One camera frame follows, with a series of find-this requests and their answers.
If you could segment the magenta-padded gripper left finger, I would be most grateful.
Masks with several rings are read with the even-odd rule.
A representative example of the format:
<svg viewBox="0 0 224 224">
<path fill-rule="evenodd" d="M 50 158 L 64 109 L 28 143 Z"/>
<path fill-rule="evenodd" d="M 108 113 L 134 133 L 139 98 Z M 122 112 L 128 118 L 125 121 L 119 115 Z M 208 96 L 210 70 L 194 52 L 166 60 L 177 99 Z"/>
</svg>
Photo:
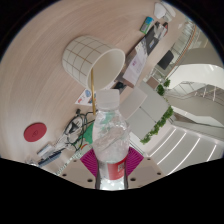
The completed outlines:
<svg viewBox="0 0 224 224">
<path fill-rule="evenodd" d="M 73 159 L 62 171 L 61 177 L 76 185 L 89 189 L 100 186 L 99 168 L 93 150 L 89 150 L 80 159 Z"/>
</svg>

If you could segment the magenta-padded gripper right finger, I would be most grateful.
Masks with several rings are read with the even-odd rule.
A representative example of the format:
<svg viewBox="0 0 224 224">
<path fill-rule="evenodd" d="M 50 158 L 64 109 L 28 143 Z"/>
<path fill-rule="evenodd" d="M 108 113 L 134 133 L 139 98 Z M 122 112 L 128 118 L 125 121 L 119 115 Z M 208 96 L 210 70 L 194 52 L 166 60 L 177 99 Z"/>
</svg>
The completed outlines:
<svg viewBox="0 0 224 224">
<path fill-rule="evenodd" d="M 130 147 L 125 162 L 124 186 L 126 189 L 143 187 L 164 176 L 151 157 L 144 157 Z"/>
</svg>

